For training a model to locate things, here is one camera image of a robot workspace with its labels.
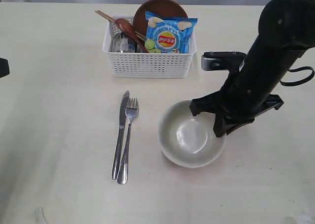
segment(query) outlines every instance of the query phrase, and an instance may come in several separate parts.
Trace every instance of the white bowl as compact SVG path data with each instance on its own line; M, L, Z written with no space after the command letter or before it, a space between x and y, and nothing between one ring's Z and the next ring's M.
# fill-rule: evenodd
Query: white bowl
M191 100L171 106L158 129L162 152L173 163L196 168L213 162L223 151L226 134L217 138L213 132L215 114L191 114Z

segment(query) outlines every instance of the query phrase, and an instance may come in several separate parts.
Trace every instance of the bowl rim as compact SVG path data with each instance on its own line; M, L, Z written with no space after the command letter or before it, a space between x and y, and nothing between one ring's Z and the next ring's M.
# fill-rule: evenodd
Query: bowl rim
M210 163L214 162L222 153L222 151L224 150L224 147L225 147L225 144L226 144L226 133L223 135L224 138L223 138L223 141L221 143L221 147L219 149L219 151L209 160L207 161L206 163L204 164L198 164L198 165L194 165L194 164L189 164L187 162L184 162L184 161L180 161L180 160L177 160L175 159L173 156L171 156L168 152L165 151L165 145L162 143L162 136L161 136L161 130L162 130L162 124L163 122L166 120L166 116L175 108L177 107L179 104L182 104L182 103L185 103L185 102L191 102L191 99L185 99L185 100L182 100L182 101L179 101L179 102L176 102L175 104L171 105L166 111L165 113L163 114L162 118L160 119L159 121L159 124L158 124L158 141L159 141L159 146L163 152L163 154L173 163L179 165L179 166L182 166L182 167L187 167L187 168L198 168L198 167L202 167L202 166L206 166L206 165L209 165Z

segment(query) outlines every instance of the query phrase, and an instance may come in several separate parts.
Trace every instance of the black object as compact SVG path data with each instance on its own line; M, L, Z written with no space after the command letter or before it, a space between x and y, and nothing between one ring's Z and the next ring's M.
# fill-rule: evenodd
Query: black object
M271 91L287 71L311 70L304 80L281 82L285 86L303 84L314 77L309 67L289 70L294 62L315 47L315 0L272 0L263 9L258 25L259 35L245 55L239 52L208 52L203 59L205 70L228 69L221 89L193 99L190 110L216 114L217 137L252 123L256 116L275 108L283 101Z
M7 59L0 58L0 78L10 74L9 63Z

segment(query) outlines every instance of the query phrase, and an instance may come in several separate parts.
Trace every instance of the brown bowl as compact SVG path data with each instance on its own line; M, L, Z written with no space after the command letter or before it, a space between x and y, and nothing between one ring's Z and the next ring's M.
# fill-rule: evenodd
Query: brown bowl
M142 4L133 17L133 28L135 31L146 36L148 22L146 11L150 11L162 18L182 17L188 18L184 9L172 0L148 0Z

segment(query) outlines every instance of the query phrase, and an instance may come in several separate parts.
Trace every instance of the chopsticks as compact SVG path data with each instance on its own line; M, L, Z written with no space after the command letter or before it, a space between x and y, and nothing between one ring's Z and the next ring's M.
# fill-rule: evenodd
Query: chopsticks
M95 12L96 12L98 15L100 15L100 16L104 17L105 19L107 19L108 21L110 21L111 23L116 24L116 23L115 23L115 19L114 19L113 17L111 17L111 16L105 14L104 12L102 12L102 11L100 11L100 10L97 10L97 11L95 11ZM143 34L137 32L137 31L135 31L135 32L136 32L137 37L138 37L140 40L142 40L142 41L145 41L145 40L146 40L146 37L145 37Z

